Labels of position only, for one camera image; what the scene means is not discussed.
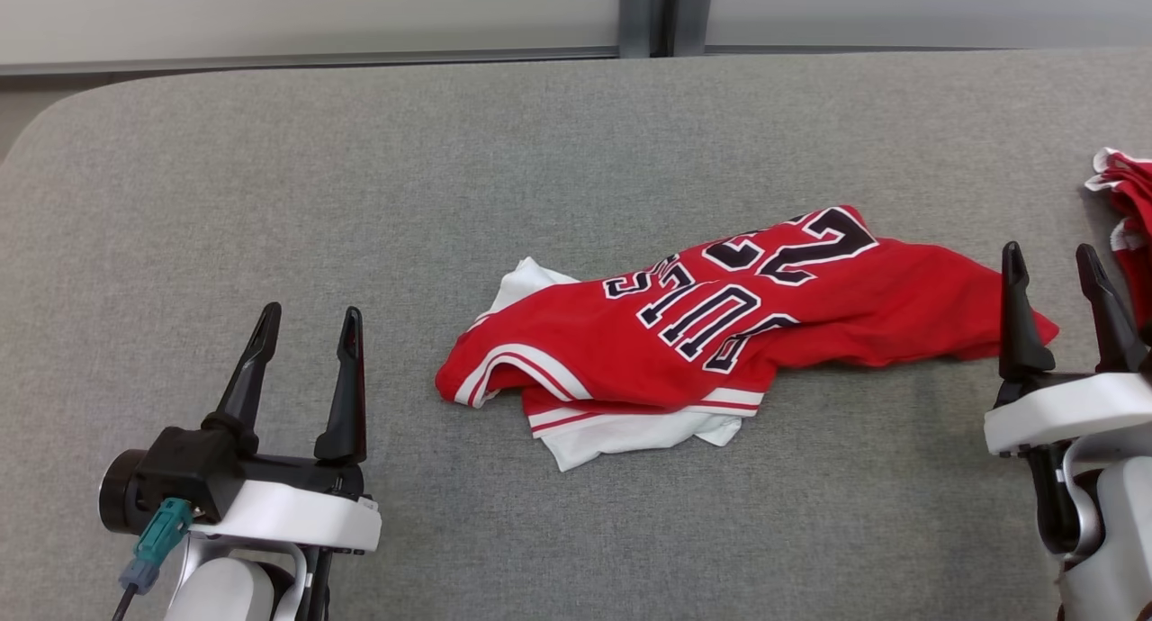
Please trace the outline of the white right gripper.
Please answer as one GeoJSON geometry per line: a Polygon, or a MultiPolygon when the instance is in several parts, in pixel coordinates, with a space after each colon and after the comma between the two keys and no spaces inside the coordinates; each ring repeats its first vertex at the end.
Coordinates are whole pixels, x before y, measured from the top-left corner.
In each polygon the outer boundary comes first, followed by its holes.
{"type": "Polygon", "coordinates": [[[1081,459],[1152,459],[1152,349],[1145,346],[1094,247],[1076,249],[1081,290],[1090,302],[1099,362],[1096,374],[1052,373],[1028,298],[1030,277],[1020,243],[1003,247],[1000,378],[985,412],[991,455],[1073,442],[1081,459]]]}

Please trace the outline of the grey partition bottom rail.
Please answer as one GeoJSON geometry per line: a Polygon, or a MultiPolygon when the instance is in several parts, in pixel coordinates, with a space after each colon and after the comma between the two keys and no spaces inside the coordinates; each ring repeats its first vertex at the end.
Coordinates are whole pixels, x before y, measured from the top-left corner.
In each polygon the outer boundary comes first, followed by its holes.
{"type": "Polygon", "coordinates": [[[708,44],[702,56],[847,55],[871,52],[999,52],[1071,50],[1152,50],[1149,44],[1071,44],[1044,47],[901,46],[901,44],[708,44]]]}
{"type": "Polygon", "coordinates": [[[0,78],[106,75],[106,73],[182,73],[210,70],[280,70],[280,68],[356,68],[391,65],[472,65],[531,62],[531,60],[617,59],[620,48],[608,46],[429,50],[392,52],[325,52],[243,58],[170,58],[141,60],[89,60],[89,62],[0,65],[0,78]]]}

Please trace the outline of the crumpled red white garment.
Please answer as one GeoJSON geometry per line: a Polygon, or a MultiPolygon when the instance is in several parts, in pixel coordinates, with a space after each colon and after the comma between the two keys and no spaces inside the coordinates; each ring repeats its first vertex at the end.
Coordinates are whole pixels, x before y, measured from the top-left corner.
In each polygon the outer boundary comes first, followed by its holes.
{"type": "Polygon", "coordinates": [[[1126,277],[1134,317],[1140,330],[1152,321],[1152,158],[1102,147],[1092,158],[1096,175],[1084,187],[1105,194],[1120,213],[1111,232],[1111,251],[1126,277]]]}

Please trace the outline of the grey metal partition post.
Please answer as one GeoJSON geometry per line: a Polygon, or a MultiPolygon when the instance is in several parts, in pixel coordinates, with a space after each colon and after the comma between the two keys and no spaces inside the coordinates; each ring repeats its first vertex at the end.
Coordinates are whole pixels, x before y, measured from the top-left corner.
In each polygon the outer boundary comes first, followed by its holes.
{"type": "Polygon", "coordinates": [[[712,0],[617,0],[617,58],[695,58],[707,52],[712,0]]]}

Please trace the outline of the red basketball jersey white trim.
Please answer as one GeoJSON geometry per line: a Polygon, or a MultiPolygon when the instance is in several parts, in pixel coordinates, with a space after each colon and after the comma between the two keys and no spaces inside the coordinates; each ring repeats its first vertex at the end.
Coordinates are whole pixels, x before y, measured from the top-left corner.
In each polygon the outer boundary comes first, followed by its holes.
{"type": "Polygon", "coordinates": [[[473,409],[518,392],[563,471],[692,437],[723,447],[781,368],[995,357],[1002,280],[945,247],[878,237],[848,205],[609,279],[526,257],[456,340],[435,391],[473,409]]]}

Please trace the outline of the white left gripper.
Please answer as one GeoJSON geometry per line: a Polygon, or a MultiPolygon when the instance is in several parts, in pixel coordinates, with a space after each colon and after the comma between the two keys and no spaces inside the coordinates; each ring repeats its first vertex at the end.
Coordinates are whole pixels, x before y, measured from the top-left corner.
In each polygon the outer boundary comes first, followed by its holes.
{"type": "MultiPolygon", "coordinates": [[[[283,317],[280,302],[262,309],[215,411],[204,429],[230,433],[236,452],[258,449],[255,431],[265,371],[275,358],[283,317]]],[[[338,383],[328,424],[314,441],[314,457],[251,457],[241,461],[244,482],[218,522],[199,518],[191,532],[251,542],[327,547],[338,553],[374,552],[382,531],[378,503],[366,493],[359,463],[367,457],[363,316],[346,309],[338,339],[338,383]]]]}

